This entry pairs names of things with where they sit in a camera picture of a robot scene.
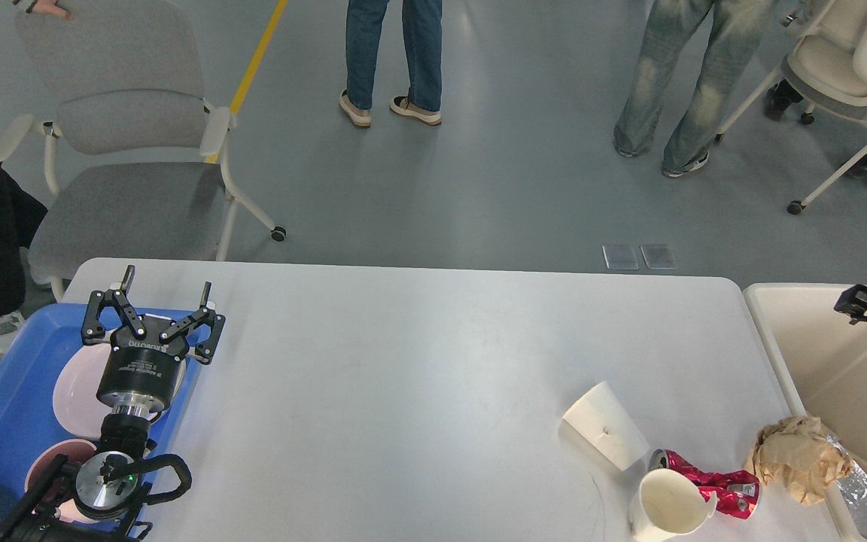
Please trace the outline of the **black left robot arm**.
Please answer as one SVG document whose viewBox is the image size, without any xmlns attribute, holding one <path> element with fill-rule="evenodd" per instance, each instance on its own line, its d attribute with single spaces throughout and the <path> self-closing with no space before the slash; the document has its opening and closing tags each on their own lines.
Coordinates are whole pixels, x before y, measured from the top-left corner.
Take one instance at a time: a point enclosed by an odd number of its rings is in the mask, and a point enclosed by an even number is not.
<svg viewBox="0 0 867 542">
<path fill-rule="evenodd" d="M 127 294 L 135 267 L 116 288 L 94 291 L 81 326 L 85 346 L 109 344 L 96 398 L 110 409 L 97 450 L 85 461 L 59 454 L 2 522 L 0 541 L 141 541 L 142 508 L 178 500 L 192 486 L 186 462 L 154 454 L 151 416 L 171 409 L 188 359 L 213 360 L 226 317 L 210 302 L 180 319 L 138 313 Z"/>
</svg>

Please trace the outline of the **red item under arm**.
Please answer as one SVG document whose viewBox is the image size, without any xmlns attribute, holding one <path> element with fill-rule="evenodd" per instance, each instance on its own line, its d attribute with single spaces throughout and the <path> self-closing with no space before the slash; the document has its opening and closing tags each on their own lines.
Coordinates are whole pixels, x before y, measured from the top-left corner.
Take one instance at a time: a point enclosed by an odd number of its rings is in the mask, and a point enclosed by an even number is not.
<svg viewBox="0 0 867 542">
<path fill-rule="evenodd" d="M 657 449 L 648 469 L 668 469 L 680 473 L 698 487 L 706 500 L 716 500 L 716 511 L 739 520 L 747 520 L 756 511 L 760 497 L 760 481 L 746 470 L 719 473 L 698 469 L 684 457 L 669 449 Z"/>
</svg>

